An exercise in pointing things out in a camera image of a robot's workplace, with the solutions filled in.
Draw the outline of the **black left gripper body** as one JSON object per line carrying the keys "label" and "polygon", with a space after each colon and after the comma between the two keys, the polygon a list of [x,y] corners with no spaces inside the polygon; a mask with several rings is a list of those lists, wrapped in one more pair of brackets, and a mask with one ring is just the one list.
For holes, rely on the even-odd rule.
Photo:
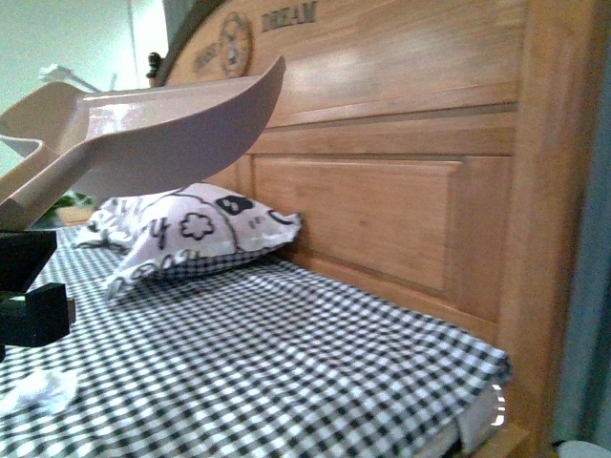
{"label": "black left gripper body", "polygon": [[56,248],[54,231],[1,232],[2,358],[9,346],[37,348],[70,334],[75,305],[66,286],[32,286]]}

